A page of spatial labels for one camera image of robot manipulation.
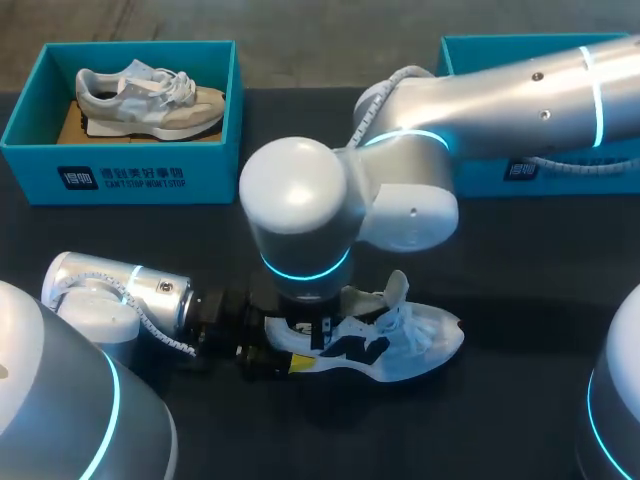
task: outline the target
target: blue box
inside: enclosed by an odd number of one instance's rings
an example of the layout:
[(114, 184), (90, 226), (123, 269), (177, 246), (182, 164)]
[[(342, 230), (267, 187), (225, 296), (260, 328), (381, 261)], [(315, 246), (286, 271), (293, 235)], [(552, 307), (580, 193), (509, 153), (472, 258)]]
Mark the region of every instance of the blue box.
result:
[[(133, 59), (185, 71), (197, 85), (225, 92), (221, 141), (56, 145), (75, 98), (78, 70), (114, 73)], [(32, 205), (231, 203), (237, 188), (242, 102), (240, 67), (231, 41), (47, 44), (0, 148)], [(148, 175), (141, 176), (142, 183), (134, 181), (127, 174), (130, 169), (146, 169)], [(65, 173), (89, 174), (82, 176), (85, 188), (68, 189)]]
[[(438, 76), (462, 75), (529, 58), (624, 37), (625, 33), (448, 36), (440, 43)], [(603, 165), (640, 157), (640, 139), (547, 156), (581, 165)], [(460, 197), (640, 193), (640, 171), (578, 176), (540, 169), (518, 159), (457, 162)]]

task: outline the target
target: black table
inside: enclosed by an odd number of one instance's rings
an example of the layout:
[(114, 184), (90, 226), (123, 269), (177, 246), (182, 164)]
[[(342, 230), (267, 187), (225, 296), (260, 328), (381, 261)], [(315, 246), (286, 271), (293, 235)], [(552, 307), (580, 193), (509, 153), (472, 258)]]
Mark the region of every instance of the black table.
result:
[[(242, 159), (287, 135), (343, 145), (360, 91), (248, 91)], [(0, 95), (0, 130), (16, 98)], [(357, 286), (380, 289), (400, 268), (412, 299), (463, 319), (456, 359), (395, 388), (349, 372), (249, 384), (229, 364), (159, 370), (179, 432), (177, 479), (572, 478), (589, 372), (640, 283), (639, 213), (628, 196), (462, 200), (458, 232), (438, 248), (356, 246)], [(195, 285), (244, 284), (260, 267), (238, 204), (30, 208), (1, 162), (0, 278), (39, 297), (65, 250)]]

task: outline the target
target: shoe lace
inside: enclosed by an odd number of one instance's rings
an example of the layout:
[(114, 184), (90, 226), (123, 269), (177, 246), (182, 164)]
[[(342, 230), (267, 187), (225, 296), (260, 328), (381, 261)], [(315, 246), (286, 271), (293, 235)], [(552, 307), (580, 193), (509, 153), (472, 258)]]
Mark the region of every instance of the shoe lace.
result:
[(185, 72), (175, 73), (166, 68), (158, 68), (157, 71), (168, 74), (168, 77), (160, 82), (160, 89), (149, 93), (149, 96), (166, 95), (167, 99), (162, 105), (169, 102), (186, 103), (196, 94), (196, 82), (191, 80)]
[(436, 333), (436, 329), (416, 318), (413, 315), (411, 305), (407, 302), (402, 302), (396, 309), (397, 312), (393, 315), (393, 321), (384, 326), (381, 332), (391, 333), (401, 328), (409, 343), (409, 351), (412, 355), (426, 352), (433, 345), (433, 336)]

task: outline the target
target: gray floor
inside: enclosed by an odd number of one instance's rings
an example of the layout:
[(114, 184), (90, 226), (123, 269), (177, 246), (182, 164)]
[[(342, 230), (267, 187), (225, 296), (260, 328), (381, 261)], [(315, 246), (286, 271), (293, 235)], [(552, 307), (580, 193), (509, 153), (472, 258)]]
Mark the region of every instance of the gray floor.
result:
[(0, 0), (0, 90), (45, 42), (234, 39), (251, 87), (366, 85), (448, 34), (629, 31), (638, 0)]

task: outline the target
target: shoe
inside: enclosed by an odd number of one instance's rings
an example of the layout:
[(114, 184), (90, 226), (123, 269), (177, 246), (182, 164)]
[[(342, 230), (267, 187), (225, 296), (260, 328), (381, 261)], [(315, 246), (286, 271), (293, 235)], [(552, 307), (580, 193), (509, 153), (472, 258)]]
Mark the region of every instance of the shoe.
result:
[(447, 362), (464, 333), (451, 313), (407, 302), (408, 290), (407, 277), (399, 270), (383, 293), (345, 287), (339, 324), (323, 350), (311, 349), (311, 326), (304, 321), (290, 326), (285, 318), (267, 317), (267, 339), (276, 350), (295, 354), (291, 371), (352, 368), (378, 382), (417, 377)]
[(196, 86), (186, 73), (153, 69), (134, 60), (120, 73), (82, 69), (76, 98), (95, 137), (151, 135), (185, 140), (208, 130), (224, 116), (225, 95)]

